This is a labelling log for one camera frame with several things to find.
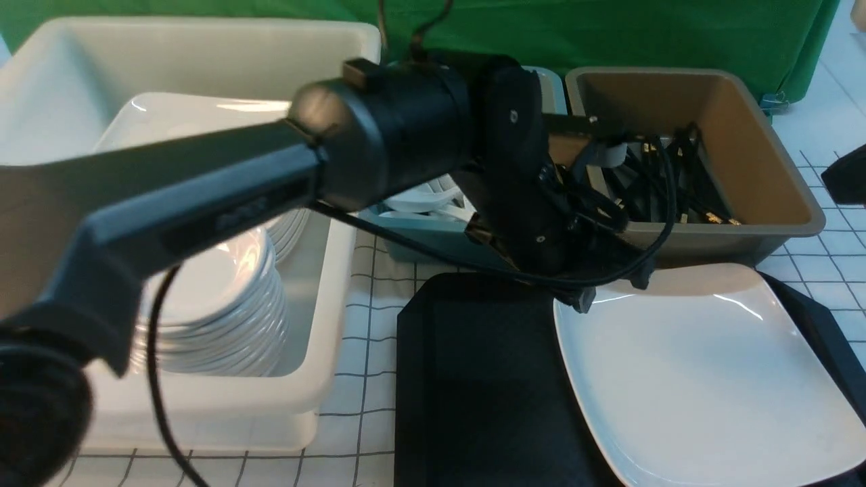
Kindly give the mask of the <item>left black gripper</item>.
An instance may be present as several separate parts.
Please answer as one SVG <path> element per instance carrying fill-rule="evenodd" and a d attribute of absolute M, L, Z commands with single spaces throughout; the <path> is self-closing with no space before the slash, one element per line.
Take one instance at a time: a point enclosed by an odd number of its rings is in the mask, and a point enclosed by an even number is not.
<path fill-rule="evenodd" d="M 658 247 L 622 240 L 625 213 L 550 157 L 470 164 L 451 178 L 473 204 L 467 231 L 494 249 L 520 281 L 588 312 L 599 286 L 624 279 L 645 290 Z"/>

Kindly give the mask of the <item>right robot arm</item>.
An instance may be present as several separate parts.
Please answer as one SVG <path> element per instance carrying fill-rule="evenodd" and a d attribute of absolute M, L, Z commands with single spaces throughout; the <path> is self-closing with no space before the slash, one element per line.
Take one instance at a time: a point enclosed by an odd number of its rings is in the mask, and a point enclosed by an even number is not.
<path fill-rule="evenodd" d="M 865 152 L 863 144 L 821 173 L 826 191 L 839 206 L 865 206 Z"/>

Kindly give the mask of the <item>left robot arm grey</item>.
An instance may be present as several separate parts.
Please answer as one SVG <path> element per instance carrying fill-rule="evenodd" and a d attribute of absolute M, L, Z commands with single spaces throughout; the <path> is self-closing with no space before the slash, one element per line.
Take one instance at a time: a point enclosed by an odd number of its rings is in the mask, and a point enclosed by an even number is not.
<path fill-rule="evenodd" d="M 646 289 L 675 209 L 640 250 L 592 188 L 549 155 L 549 136 L 606 147 L 641 135 L 618 121 L 544 114 L 539 84 L 515 59 L 411 46 L 384 66 L 344 62 L 299 90 L 284 118 L 113 152 L 2 168 L 2 484 L 41 486 L 85 437 L 94 358 L 128 369 L 145 282 L 167 275 L 147 331 L 160 435 L 171 435 L 156 372 L 156 323 L 183 262 L 278 214 L 307 207 L 443 262 L 523 281 L 587 312 L 596 287 Z M 355 212 L 451 175 L 510 271 L 461 261 Z"/>

